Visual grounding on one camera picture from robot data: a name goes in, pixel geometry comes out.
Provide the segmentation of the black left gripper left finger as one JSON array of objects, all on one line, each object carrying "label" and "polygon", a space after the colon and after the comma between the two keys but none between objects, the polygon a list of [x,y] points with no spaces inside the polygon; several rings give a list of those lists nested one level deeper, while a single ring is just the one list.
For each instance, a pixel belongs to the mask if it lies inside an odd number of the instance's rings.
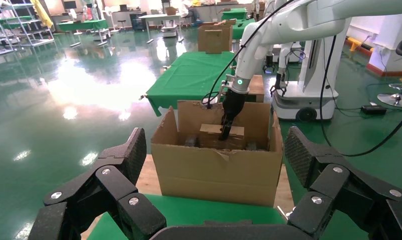
[{"label": "black left gripper left finger", "polygon": [[167,224],[136,186],[146,155],[145,131],[135,128],[124,144],[103,150],[89,170],[45,196],[29,239],[79,240],[104,213],[127,239],[152,238]]}]

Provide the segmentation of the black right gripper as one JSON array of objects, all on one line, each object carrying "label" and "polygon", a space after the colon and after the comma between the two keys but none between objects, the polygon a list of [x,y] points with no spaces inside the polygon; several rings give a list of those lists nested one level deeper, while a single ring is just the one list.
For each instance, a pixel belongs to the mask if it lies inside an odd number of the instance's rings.
[{"label": "black right gripper", "polygon": [[221,135],[219,140],[225,141],[228,139],[230,130],[232,128],[233,120],[242,111],[247,94],[241,94],[228,89],[226,92],[223,106],[223,117],[221,120]]}]

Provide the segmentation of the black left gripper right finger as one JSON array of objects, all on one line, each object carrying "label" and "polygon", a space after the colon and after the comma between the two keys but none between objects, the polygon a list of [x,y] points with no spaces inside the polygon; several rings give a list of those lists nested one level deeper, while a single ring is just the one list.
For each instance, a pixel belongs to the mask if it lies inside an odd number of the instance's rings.
[{"label": "black left gripper right finger", "polygon": [[345,213],[371,240],[402,240],[402,189],[360,171],[334,148],[313,143],[293,126],[285,157],[307,190],[288,224],[317,240],[335,211]]}]

